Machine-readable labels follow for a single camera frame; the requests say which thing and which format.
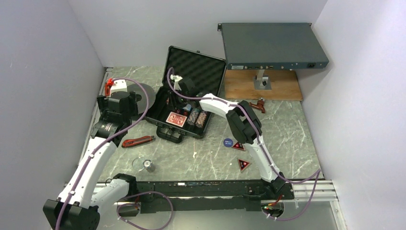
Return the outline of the black poker set case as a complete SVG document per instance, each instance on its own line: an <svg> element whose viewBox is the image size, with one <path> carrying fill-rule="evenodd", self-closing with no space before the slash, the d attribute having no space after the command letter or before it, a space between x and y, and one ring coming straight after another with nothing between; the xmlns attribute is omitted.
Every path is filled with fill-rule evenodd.
<svg viewBox="0 0 406 230"><path fill-rule="evenodd" d="M156 125L156 135L174 143L181 143L185 136L202 139L211 113L206 113L201 125L191 121L191 113L202 114L198 97L219 95L225 73L225 59L170 46L163 85L146 115L146 121Z"/></svg>

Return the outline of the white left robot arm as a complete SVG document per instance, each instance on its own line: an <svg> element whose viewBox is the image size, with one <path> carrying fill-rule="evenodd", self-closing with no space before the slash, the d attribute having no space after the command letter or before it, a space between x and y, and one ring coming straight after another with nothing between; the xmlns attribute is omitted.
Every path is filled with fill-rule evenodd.
<svg viewBox="0 0 406 230"><path fill-rule="evenodd" d="M128 78L109 79L97 97L99 121L93 125L84 156L57 199L48 199L43 212L54 230L95 230L101 216L123 198L132 201L136 178L118 174L94 193L98 179L128 130L139 123L155 101L153 89Z"/></svg>

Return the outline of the grey poker chip stack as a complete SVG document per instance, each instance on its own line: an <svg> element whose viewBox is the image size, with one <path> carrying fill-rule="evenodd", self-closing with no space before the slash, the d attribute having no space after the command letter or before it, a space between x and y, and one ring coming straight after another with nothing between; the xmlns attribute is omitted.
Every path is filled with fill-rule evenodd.
<svg viewBox="0 0 406 230"><path fill-rule="evenodd" d="M143 166L144 169L149 173L153 173L156 169L154 163L151 160L144 160Z"/></svg>

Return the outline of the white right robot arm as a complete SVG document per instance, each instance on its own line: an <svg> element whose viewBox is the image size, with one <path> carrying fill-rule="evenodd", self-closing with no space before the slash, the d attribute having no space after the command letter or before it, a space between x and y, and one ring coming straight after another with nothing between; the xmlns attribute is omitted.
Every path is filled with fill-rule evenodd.
<svg viewBox="0 0 406 230"><path fill-rule="evenodd" d="M264 194L266 197L270 199L277 198L282 193L282 185L285 183L302 184L312 179L317 183L321 173L320 169L310 177L300 181L292 181L282 175L265 145L261 122L247 101L231 102L212 93L192 97L190 89L193 88L194 84L185 85L186 80L182 76L175 75L173 67L168 69L166 81L177 100L190 105L197 105L203 111L216 114L227 120L234 138L245 145L251 157L257 163L261 179L265 183Z"/></svg>

